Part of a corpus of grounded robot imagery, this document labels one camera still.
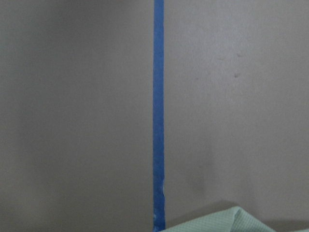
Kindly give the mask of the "olive green long-sleeve shirt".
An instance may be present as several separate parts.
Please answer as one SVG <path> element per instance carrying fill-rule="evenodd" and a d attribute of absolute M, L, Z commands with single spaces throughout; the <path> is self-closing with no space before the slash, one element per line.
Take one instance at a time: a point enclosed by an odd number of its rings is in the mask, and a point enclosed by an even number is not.
<path fill-rule="evenodd" d="M 307 232 L 308 221 L 262 222 L 239 206 L 211 211 L 193 211 L 170 221 L 166 232 Z"/>

